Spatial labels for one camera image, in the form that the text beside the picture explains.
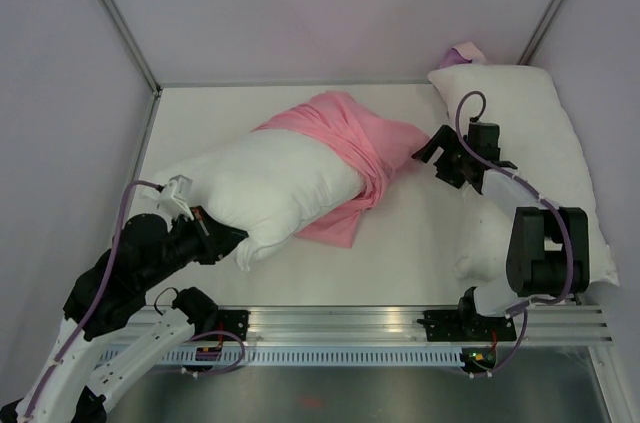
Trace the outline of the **pink pillowcase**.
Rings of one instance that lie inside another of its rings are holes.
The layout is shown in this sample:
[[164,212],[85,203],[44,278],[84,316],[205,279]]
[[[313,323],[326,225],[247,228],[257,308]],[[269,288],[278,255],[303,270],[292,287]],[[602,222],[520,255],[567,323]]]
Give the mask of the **pink pillowcase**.
[[346,92],[328,91],[282,112],[256,128],[289,130],[333,150],[362,177],[363,189],[295,233],[297,237],[341,248],[355,240],[362,214],[374,208],[429,136],[412,124],[384,119]]

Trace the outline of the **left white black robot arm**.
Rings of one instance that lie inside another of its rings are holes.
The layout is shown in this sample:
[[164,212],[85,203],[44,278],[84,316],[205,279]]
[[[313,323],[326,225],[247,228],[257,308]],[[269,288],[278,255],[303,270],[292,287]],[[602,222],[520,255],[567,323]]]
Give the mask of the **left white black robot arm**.
[[172,222],[157,214],[129,219],[112,247],[77,280],[63,307],[60,330],[37,382],[1,410],[4,422],[103,422],[118,397],[172,347],[221,328],[219,307],[195,287],[177,292],[155,326],[105,365],[94,369],[111,342],[146,303],[149,290],[192,262],[214,265],[247,238],[202,207]]

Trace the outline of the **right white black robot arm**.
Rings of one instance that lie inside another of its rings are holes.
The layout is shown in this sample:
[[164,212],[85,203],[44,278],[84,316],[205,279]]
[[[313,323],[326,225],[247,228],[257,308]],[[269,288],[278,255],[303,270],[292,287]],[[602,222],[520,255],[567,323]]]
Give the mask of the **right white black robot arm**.
[[456,327],[469,339],[488,332],[492,317],[514,317],[532,303],[557,304],[590,281],[586,213],[543,198],[515,173],[516,165],[501,159],[499,137],[497,124],[473,118],[466,135],[443,125],[413,155],[427,163],[440,151],[436,177],[456,189],[473,188],[512,223],[502,273],[459,301]]

